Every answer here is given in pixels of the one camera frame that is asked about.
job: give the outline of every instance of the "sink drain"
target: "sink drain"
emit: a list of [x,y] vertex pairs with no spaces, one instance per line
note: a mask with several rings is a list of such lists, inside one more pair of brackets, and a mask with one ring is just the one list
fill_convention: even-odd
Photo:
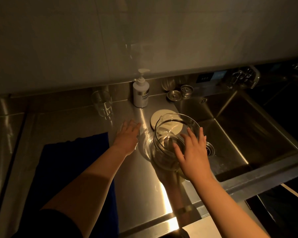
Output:
[[207,156],[212,156],[214,155],[214,148],[212,146],[212,144],[210,144],[209,142],[207,142]]

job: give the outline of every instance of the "floor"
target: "floor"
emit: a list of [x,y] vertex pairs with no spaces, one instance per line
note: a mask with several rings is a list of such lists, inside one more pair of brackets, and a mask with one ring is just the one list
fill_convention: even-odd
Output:
[[[239,202],[238,205],[266,232],[245,201]],[[221,238],[211,216],[207,216],[197,222],[187,225],[184,229],[187,231],[190,238]]]

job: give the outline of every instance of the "faucet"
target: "faucet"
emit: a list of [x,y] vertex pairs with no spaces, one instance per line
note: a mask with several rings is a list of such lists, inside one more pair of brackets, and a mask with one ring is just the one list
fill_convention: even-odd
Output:
[[246,88],[248,86],[247,83],[251,83],[250,88],[254,88],[258,83],[260,77],[261,73],[253,65],[242,67],[239,68],[237,72],[234,72],[232,74],[231,80],[227,87],[231,89],[238,82],[243,88]]

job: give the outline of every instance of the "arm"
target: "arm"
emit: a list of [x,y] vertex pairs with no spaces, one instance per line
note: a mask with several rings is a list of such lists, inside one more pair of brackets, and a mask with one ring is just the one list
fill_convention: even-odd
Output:
[[42,209],[62,212],[74,221],[83,237],[89,237],[118,168],[135,149],[139,128],[133,120],[129,124],[125,121],[114,144]]
[[184,155],[174,143],[175,154],[183,173],[191,180],[221,236],[268,237],[213,178],[203,128],[200,128],[199,141],[189,128],[187,132],[189,135],[182,135],[186,146]]

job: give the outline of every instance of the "wall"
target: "wall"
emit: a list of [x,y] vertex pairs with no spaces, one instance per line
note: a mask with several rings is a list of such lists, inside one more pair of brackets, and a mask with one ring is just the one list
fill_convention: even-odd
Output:
[[298,56],[298,0],[0,0],[0,94]]

